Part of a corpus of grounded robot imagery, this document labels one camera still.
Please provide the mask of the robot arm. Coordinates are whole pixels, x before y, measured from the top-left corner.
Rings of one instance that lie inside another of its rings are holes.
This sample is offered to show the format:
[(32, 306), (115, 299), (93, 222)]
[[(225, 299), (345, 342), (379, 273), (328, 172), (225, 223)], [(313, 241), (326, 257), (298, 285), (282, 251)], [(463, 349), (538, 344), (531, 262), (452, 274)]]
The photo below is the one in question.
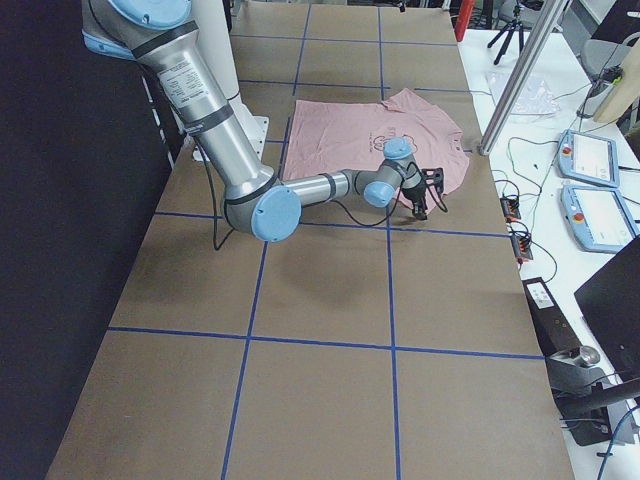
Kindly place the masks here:
[(229, 225), (266, 242), (279, 242), (298, 227), (307, 205), (350, 193), (377, 208), (402, 194), (419, 220), (427, 215), (425, 170), (409, 143), (388, 140), (377, 170), (342, 170), (281, 181), (262, 164), (248, 135), (257, 122), (244, 106), (221, 1), (84, 1), (86, 47), (130, 60), (160, 83), (209, 171), (224, 183), (223, 212)]

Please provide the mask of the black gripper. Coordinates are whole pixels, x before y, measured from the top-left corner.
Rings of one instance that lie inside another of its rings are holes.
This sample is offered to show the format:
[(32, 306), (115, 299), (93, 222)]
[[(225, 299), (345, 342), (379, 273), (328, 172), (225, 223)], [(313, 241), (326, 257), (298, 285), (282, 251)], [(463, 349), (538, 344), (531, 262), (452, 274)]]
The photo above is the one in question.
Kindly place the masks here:
[(426, 194), (432, 198), (437, 206), (444, 206), (444, 170), (441, 167), (419, 169), (419, 180), (411, 186), (402, 188), (404, 197), (412, 202), (412, 215), (418, 221), (428, 219)]

